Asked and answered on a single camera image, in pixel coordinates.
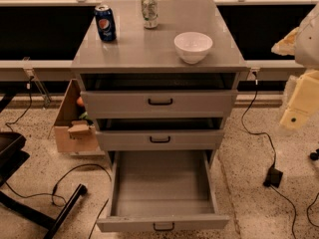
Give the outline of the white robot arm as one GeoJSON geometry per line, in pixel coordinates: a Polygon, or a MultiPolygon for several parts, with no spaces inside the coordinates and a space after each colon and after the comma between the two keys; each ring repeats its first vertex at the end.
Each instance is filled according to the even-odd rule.
{"type": "Polygon", "coordinates": [[[275,43],[271,52],[291,55],[306,71],[296,80],[295,88],[287,102],[280,124],[287,129],[297,129],[319,111],[319,4],[290,31],[275,43]]]}

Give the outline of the yellowish white gripper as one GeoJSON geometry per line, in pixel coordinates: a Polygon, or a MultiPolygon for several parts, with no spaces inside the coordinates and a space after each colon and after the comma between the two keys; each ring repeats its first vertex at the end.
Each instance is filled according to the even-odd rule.
{"type": "Polygon", "coordinates": [[[286,83],[280,125],[295,130],[304,126],[319,111],[319,71],[307,70],[286,83]]]}

